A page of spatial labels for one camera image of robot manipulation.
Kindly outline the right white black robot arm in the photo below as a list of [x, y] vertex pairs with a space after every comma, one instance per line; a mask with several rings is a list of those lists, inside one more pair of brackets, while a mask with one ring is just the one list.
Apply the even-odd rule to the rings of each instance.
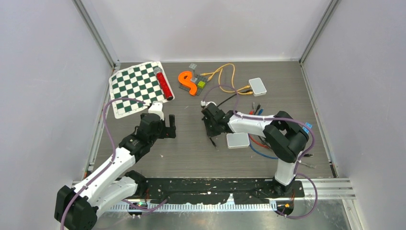
[[277, 170], [271, 182], [272, 191], [278, 196], [287, 196], [293, 189], [298, 162], [311, 147], [308, 141], [315, 142], [311, 127], [294, 120], [287, 112], [276, 115], [249, 115], [230, 110], [225, 113], [214, 103], [202, 109], [207, 136], [215, 137], [222, 133], [246, 133], [263, 137], [275, 153]]

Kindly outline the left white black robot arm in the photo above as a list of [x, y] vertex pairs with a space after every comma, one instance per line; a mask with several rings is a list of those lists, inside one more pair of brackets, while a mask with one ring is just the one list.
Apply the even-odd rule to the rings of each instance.
[[169, 125], [154, 113], [141, 114], [140, 124], [113, 148], [112, 156], [91, 175], [73, 187], [63, 186], [56, 196], [54, 218], [62, 230], [91, 230], [98, 218], [119, 201], [145, 197], [148, 182], [142, 174], [129, 170], [158, 139], [175, 138], [175, 115]]

